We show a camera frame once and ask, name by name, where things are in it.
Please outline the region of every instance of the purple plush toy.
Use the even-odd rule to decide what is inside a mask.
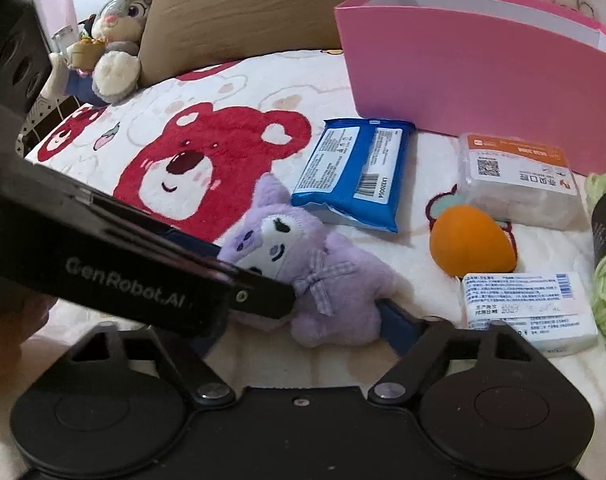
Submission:
[[[289,283],[296,291],[288,319],[274,322],[235,312],[241,322],[272,330],[289,321],[294,339],[308,347],[362,345],[379,338],[381,316],[374,300],[392,293],[394,271],[291,206],[288,190],[272,174],[256,182],[240,234],[223,245],[219,258]]]

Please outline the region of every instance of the blue wipes package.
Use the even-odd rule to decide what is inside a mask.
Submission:
[[[332,119],[292,193],[321,221],[398,232],[407,121]]]

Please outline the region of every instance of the orange fruit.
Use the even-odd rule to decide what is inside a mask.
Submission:
[[[430,234],[430,254],[450,276],[470,272],[512,272],[516,254],[497,223],[470,205],[452,206],[437,218]]]

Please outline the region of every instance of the bunny paw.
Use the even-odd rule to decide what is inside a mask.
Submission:
[[[125,99],[137,86],[141,63],[126,52],[107,52],[94,67],[94,93],[106,103]]]

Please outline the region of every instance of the white blanket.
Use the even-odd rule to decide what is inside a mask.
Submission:
[[[142,91],[124,104],[107,108],[71,144],[43,163],[112,192],[120,174],[142,147],[160,136],[163,126],[175,114],[199,102],[212,102],[214,110],[246,106],[303,114],[312,126],[310,142],[301,152],[272,164],[272,171],[290,189],[323,129],[323,120],[356,116],[343,56],[318,51],[273,54],[245,60],[200,80],[169,80]],[[114,133],[116,123],[119,128]],[[266,142],[288,141],[278,128],[266,128],[264,133]],[[40,148],[49,143],[55,150],[56,142],[48,138],[29,158],[35,160]],[[338,230],[403,276],[393,298],[398,304],[418,316],[443,316],[459,324],[463,312],[458,302],[458,282],[446,276],[430,258],[426,216],[428,202],[451,190],[456,182],[457,153],[456,139],[427,133],[413,136],[397,217],[400,233],[381,234],[345,226]],[[583,181],[579,178],[581,188]],[[576,232],[520,225],[512,230],[518,246],[518,270],[576,270],[589,288],[593,252],[587,224]],[[60,301],[48,326],[26,343],[19,369],[10,378],[7,390],[0,393],[0,480],[14,480],[24,468],[8,431],[13,399],[101,318],[96,312]],[[308,350],[296,345],[285,330],[265,334],[232,324],[208,357],[208,363],[238,392],[246,384],[358,384],[367,388],[395,359],[382,341],[364,348],[327,346]],[[575,356],[556,358],[554,364],[585,395],[596,416],[594,437],[579,469],[589,480],[606,480],[606,350],[600,344]]]

